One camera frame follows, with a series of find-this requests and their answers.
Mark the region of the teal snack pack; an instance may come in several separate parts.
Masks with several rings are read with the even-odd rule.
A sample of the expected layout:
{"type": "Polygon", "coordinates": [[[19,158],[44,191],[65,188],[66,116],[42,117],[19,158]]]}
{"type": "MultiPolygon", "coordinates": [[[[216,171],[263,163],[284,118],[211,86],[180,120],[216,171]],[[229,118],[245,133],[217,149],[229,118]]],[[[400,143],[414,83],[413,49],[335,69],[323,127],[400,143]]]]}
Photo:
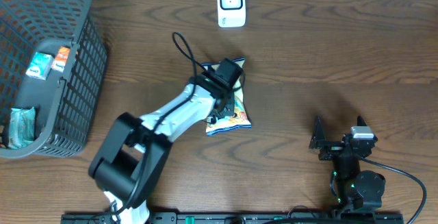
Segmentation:
{"type": "Polygon", "coordinates": [[[8,148],[21,149],[35,141],[36,111],[12,108],[8,128],[8,148]]]}

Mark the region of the small orange snack box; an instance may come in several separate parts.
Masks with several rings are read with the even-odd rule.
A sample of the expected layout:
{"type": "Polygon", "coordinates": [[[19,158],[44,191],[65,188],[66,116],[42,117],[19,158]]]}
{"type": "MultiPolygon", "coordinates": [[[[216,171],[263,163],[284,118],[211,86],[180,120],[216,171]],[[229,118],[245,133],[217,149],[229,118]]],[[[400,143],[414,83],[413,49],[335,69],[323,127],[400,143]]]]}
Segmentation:
{"type": "Polygon", "coordinates": [[[69,53],[70,53],[70,49],[68,47],[60,47],[54,60],[52,61],[51,68],[54,71],[63,73],[68,60],[69,53]]]}

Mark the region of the yellow snack chip bag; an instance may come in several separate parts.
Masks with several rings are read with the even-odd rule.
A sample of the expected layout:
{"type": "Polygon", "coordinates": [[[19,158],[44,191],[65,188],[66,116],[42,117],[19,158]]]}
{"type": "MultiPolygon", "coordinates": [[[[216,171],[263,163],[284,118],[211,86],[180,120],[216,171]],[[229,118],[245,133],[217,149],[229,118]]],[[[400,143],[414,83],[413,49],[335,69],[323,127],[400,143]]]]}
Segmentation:
{"type": "Polygon", "coordinates": [[[206,134],[208,136],[234,129],[252,127],[244,107],[244,94],[240,78],[229,89],[224,108],[221,111],[212,110],[206,119],[206,123],[206,134]]]}

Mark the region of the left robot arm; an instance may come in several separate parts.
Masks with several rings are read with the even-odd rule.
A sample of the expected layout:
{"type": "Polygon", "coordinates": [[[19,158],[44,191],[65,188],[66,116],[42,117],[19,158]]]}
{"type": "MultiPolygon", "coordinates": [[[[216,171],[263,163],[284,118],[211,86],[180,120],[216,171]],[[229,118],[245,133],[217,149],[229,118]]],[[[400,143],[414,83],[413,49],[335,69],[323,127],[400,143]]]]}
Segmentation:
{"type": "Polygon", "coordinates": [[[145,223],[146,200],[174,141],[193,124],[226,110],[243,74],[237,62],[225,59],[218,68],[191,77],[183,92],[160,109],[140,117],[121,114],[88,169],[111,210],[90,217],[89,223],[145,223]]]}

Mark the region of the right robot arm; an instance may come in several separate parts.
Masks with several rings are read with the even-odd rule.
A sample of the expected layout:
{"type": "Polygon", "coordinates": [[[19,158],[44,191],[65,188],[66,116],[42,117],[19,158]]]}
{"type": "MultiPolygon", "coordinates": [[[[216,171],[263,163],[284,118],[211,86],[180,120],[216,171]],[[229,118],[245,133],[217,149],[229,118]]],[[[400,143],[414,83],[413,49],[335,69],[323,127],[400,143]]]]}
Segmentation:
{"type": "Polygon", "coordinates": [[[335,218],[348,214],[373,215],[382,206],[385,177],[374,171],[362,171],[360,161],[372,153],[378,138],[361,116],[339,141],[326,139],[322,122],[315,118],[309,148],[318,149],[320,160],[331,161],[331,191],[338,198],[335,218]]]}

